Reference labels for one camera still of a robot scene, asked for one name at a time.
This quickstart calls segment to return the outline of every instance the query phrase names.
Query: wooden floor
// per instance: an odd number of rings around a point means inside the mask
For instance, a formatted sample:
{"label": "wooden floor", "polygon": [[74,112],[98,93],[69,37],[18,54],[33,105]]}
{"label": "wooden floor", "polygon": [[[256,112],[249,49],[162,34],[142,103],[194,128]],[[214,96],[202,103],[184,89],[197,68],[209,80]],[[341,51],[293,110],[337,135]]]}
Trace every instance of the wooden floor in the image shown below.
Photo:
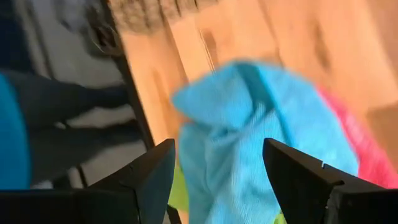
{"label": "wooden floor", "polygon": [[176,138],[184,121],[173,92],[232,59],[253,58],[340,98],[398,168],[396,0],[219,0],[199,8],[151,35],[119,30],[155,143]]}

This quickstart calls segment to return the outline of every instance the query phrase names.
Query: black pants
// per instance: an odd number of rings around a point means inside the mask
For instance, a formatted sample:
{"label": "black pants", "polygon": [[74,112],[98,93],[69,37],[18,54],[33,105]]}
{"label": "black pants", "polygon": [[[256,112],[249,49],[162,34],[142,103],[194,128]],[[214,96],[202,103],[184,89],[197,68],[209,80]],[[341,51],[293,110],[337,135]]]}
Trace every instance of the black pants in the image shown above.
{"label": "black pants", "polygon": [[105,128],[57,128],[55,123],[95,107],[128,103],[124,86],[85,88],[37,75],[0,71],[16,90],[27,125],[32,158],[32,183],[53,179],[103,149],[141,138],[135,121]]}

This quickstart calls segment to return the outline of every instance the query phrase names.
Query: green cloth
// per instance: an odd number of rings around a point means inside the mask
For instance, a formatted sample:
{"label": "green cloth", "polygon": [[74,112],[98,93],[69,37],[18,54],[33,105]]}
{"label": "green cloth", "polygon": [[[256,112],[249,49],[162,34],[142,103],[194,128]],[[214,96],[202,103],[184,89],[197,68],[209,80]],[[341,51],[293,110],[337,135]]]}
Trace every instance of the green cloth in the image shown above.
{"label": "green cloth", "polygon": [[284,214],[282,214],[282,212],[280,212],[279,215],[276,216],[274,224],[287,224]]}
{"label": "green cloth", "polygon": [[178,164],[176,164],[174,168],[174,179],[169,205],[178,210],[189,211],[188,192],[185,186],[184,174]]}

